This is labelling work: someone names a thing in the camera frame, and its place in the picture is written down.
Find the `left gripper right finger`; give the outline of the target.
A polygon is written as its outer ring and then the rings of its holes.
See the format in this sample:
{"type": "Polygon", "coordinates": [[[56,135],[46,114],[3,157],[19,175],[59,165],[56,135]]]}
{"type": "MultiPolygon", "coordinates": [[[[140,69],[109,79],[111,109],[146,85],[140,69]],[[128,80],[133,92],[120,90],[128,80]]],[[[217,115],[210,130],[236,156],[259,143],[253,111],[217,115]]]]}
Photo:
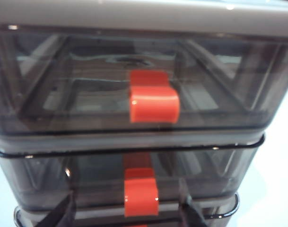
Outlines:
{"type": "Polygon", "coordinates": [[[179,226],[180,227],[206,227],[206,221],[201,208],[194,203],[189,193],[187,183],[183,178],[179,178],[179,226]]]}

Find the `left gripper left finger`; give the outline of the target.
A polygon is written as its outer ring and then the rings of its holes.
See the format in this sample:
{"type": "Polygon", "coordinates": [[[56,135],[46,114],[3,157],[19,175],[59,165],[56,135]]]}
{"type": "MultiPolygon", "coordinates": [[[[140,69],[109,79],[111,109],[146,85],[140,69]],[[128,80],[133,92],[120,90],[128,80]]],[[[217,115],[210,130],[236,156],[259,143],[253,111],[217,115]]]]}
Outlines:
{"type": "Polygon", "coordinates": [[[44,227],[71,227],[75,219],[75,191],[69,194],[44,218],[44,227]]]}

